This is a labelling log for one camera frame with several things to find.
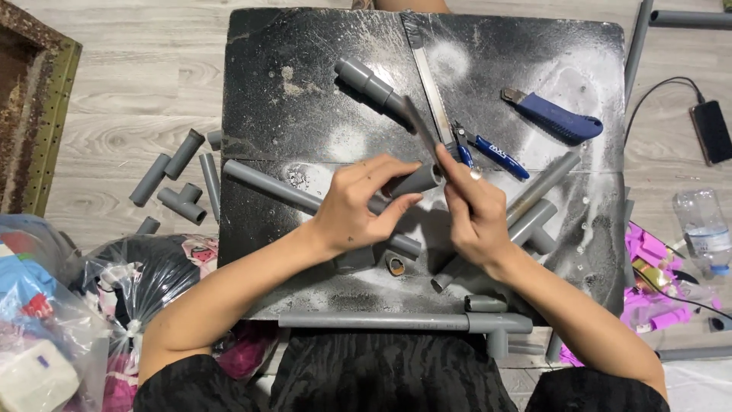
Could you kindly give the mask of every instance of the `smartphone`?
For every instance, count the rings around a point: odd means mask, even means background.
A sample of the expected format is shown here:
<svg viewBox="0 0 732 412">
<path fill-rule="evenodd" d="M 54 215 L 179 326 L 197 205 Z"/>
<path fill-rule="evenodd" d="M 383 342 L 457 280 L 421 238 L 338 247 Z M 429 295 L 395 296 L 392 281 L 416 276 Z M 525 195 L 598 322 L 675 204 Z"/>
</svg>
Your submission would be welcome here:
<svg viewBox="0 0 732 412">
<path fill-rule="evenodd" d="M 732 159 L 732 140 L 720 102 L 710 100 L 692 107 L 690 112 L 706 164 L 711 166 Z"/>
</svg>

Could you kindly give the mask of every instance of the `bottle cap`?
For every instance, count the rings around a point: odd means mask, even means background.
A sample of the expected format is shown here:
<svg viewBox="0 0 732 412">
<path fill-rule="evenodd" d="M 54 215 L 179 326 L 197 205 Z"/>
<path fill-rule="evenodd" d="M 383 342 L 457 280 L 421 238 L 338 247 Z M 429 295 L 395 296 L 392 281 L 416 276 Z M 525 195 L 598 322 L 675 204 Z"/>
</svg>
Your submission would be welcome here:
<svg viewBox="0 0 732 412">
<path fill-rule="evenodd" d="M 715 275 L 728 275 L 730 273 L 728 265 L 710 265 L 709 270 Z"/>
</svg>

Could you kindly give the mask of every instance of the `hand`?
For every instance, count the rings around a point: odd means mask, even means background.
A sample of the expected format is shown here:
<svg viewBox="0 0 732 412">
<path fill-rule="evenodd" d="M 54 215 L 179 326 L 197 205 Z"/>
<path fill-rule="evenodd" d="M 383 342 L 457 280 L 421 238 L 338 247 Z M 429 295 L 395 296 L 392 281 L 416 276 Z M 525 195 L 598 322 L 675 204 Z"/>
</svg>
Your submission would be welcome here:
<svg viewBox="0 0 732 412">
<path fill-rule="evenodd" d="M 437 157 L 449 181 L 445 199 L 452 215 L 452 243 L 462 257 L 495 278 L 498 271 L 492 269 L 502 259 L 515 256 L 516 250 L 508 237 L 506 194 L 471 177 L 470 168 L 456 162 L 442 144 Z"/>
<path fill-rule="evenodd" d="M 422 195 L 400 196 L 379 216 L 368 210 L 367 203 L 390 179 L 413 173 L 420 166 L 420 162 L 404 163 L 384 154 L 333 174 L 322 205 L 315 217 L 305 223 L 321 241 L 329 259 L 391 236 L 402 215 L 422 200 Z"/>
</svg>

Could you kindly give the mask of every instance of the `ring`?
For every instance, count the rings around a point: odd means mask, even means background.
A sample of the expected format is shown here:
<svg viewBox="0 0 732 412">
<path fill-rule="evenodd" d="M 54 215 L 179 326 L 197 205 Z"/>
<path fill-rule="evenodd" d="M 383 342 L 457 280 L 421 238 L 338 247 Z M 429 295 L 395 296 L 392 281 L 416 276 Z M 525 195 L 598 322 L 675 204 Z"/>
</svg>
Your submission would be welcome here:
<svg viewBox="0 0 732 412">
<path fill-rule="evenodd" d="M 483 177 L 483 169 L 479 166 L 475 166 L 475 169 L 470 169 L 470 177 L 472 177 L 473 180 L 480 180 Z"/>
</svg>

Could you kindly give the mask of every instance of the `black clothing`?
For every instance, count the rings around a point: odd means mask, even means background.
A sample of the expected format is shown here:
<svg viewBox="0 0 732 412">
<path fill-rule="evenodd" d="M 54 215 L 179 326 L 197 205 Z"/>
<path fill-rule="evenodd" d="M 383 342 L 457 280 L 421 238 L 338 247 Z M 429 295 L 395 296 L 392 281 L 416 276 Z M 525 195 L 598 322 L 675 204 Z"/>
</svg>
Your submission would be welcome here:
<svg viewBox="0 0 732 412">
<path fill-rule="evenodd" d="M 516 412 L 482 335 L 296 330 L 272 385 L 273 411 Z M 135 412 L 258 412 L 211 356 L 170 364 Z M 547 372 L 527 411 L 668 412 L 653 388 L 586 368 Z"/>
</svg>

